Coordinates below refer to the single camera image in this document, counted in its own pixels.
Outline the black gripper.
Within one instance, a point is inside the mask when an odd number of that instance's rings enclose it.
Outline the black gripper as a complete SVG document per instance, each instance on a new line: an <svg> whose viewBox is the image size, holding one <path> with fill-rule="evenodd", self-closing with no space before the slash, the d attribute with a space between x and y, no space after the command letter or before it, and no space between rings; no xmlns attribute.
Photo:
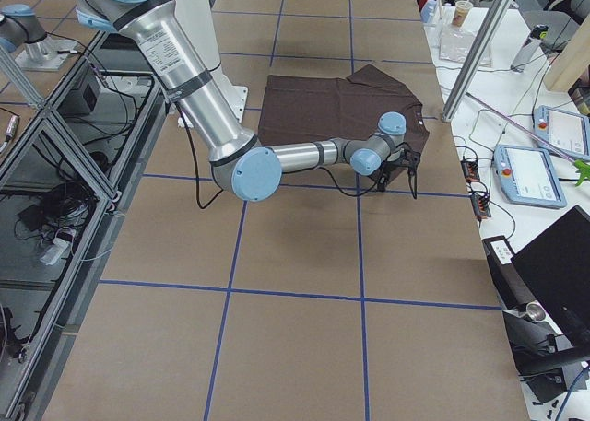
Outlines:
<svg viewBox="0 0 590 421"><path fill-rule="evenodd" d="M415 168L415 152L412 149L402 149L397 159L386 161L385 168L388 171L397 169L413 170Z"/></svg>

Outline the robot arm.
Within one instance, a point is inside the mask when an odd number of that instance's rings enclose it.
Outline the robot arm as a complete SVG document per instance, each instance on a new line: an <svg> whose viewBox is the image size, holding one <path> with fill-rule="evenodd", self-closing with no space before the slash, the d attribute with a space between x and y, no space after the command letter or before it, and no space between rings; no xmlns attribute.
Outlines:
<svg viewBox="0 0 590 421"><path fill-rule="evenodd" d="M48 34L30 6L12 4L1 8L1 46L9 53L24 47L16 58L21 69L57 72L66 59L58 52L63 44Z"/></svg>
<svg viewBox="0 0 590 421"><path fill-rule="evenodd" d="M348 164L361 176L380 181L394 167L418 157L405 140L407 122L398 112L381 116L365 140L330 138L294 145L262 146L242 127L234 108L177 18L188 0L77 0L78 20L135 42L176 105L204 140L214 182L246 202L271 196L285 173Z"/></svg>

